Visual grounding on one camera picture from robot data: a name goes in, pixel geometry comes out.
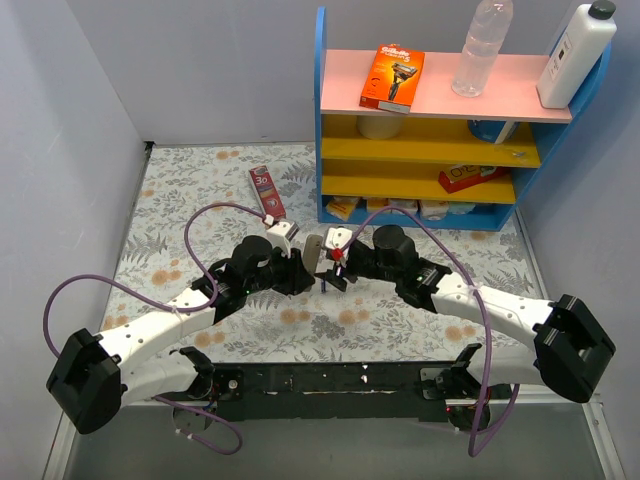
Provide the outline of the white remote control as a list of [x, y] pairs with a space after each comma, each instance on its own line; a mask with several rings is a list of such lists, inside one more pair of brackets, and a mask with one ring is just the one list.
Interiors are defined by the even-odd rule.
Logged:
[[314, 276], [322, 253], [323, 237], [318, 234], [309, 234], [306, 237], [302, 251], [302, 263], [306, 271]]

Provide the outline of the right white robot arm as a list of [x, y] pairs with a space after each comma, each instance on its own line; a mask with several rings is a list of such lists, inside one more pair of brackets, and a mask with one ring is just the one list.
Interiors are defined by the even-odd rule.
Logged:
[[333, 269], [322, 279], [339, 290], [359, 278], [391, 282], [408, 305], [477, 324], [517, 341], [493, 355], [490, 374], [475, 362], [452, 373], [454, 389], [475, 397], [488, 384], [544, 385], [559, 396], [588, 402], [616, 347], [585, 303], [571, 295], [530, 299], [488, 286], [471, 286], [460, 274], [420, 257], [396, 225], [377, 228], [367, 246], [347, 228], [330, 228], [322, 247]]

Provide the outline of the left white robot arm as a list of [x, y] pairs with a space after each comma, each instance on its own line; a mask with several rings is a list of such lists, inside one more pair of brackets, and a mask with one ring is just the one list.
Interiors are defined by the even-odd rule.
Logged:
[[187, 347], [161, 366], [151, 358], [236, 313], [254, 293], [295, 296], [310, 289], [320, 251], [314, 235], [301, 249], [274, 233], [245, 237], [230, 257], [212, 264], [168, 303], [115, 329], [73, 333], [57, 355], [47, 390], [81, 434], [101, 429], [121, 408], [157, 395], [205, 398], [215, 371], [206, 355]]

